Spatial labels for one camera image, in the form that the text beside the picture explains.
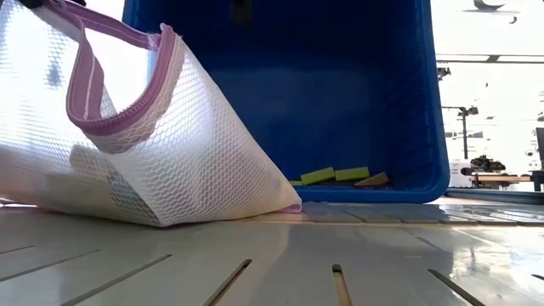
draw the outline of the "plastic deck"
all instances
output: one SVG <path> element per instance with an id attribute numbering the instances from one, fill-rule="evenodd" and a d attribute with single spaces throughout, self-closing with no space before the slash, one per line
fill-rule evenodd
<path id="1" fill-rule="evenodd" d="M 541 207 L 306 207 L 171 229 L 0 208 L 0 304 L 544 304 L 544 228 L 520 225 Z"/>

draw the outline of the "pole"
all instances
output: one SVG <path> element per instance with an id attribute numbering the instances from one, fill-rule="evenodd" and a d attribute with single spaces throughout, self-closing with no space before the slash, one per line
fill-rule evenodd
<path id="1" fill-rule="evenodd" d="M 465 159 L 468 159 L 468 142 L 467 142 L 467 109 L 461 107 L 462 115 L 462 149 L 465 154 Z"/>

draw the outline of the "blue plastic crate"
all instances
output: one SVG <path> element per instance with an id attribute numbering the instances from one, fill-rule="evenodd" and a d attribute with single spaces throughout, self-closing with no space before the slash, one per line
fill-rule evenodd
<path id="1" fill-rule="evenodd" d="M 325 167 L 386 172 L 391 190 L 297 187 L 305 201 L 426 202 L 449 166 L 430 0 L 127 0 L 141 31 L 183 35 L 289 178 Z"/>

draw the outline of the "white mesh bag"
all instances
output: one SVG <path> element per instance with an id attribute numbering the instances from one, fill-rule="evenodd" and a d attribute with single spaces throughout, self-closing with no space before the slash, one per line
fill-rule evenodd
<path id="1" fill-rule="evenodd" d="M 0 43 L 1 196 L 155 226 L 300 210 L 170 26 L 5 0 Z"/>

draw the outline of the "yellow sponge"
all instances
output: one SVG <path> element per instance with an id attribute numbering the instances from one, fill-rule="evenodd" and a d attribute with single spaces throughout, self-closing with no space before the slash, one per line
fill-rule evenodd
<path id="1" fill-rule="evenodd" d="M 300 180 L 303 181 L 303 184 L 315 184 L 334 178 L 335 174 L 332 167 L 313 171 L 311 173 L 306 173 L 300 176 Z"/>
<path id="2" fill-rule="evenodd" d="M 335 174 L 338 182 L 353 179 L 366 179 L 370 177 L 370 174 L 368 173 L 368 167 L 337 170 Z"/>

